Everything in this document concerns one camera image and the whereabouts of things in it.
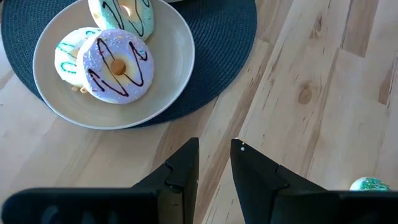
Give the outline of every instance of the light wood surface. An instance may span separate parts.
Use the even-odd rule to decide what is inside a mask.
[[[195,223],[244,223],[229,163],[239,137],[327,189],[376,176],[398,189],[398,1],[256,0],[251,55],[182,119],[95,131],[67,123],[0,50],[0,200],[35,186],[128,187],[200,138]]]

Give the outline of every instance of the black plastic part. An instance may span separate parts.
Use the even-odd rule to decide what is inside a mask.
[[[398,223],[398,192],[327,191],[238,139],[231,163],[247,224]]]
[[[192,223],[198,153],[192,138],[131,189],[24,190],[4,203],[3,223]]]

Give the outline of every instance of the plate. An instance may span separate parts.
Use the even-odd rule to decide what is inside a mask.
[[[74,2],[51,20],[37,42],[33,74],[40,95],[55,113],[86,128],[122,129],[154,118],[178,98],[189,81],[195,61],[192,33],[172,6],[161,0],[151,3],[155,29],[146,44],[154,58],[154,79],[143,97],[127,105],[113,105],[88,93],[74,92],[55,70],[57,44],[75,29],[97,27],[87,0]]]

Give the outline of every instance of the mint green donut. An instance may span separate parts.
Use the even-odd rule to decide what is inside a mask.
[[[101,30],[123,29],[146,40],[154,31],[154,9],[149,0],[88,0]]]

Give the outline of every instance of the placemat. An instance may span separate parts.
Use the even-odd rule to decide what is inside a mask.
[[[36,42],[51,19],[74,1],[4,1],[1,34],[7,57],[21,82],[40,99],[32,71]],[[184,0],[171,5],[191,28],[195,66],[175,103],[140,126],[180,118],[217,97],[242,69],[256,34],[254,0]]]

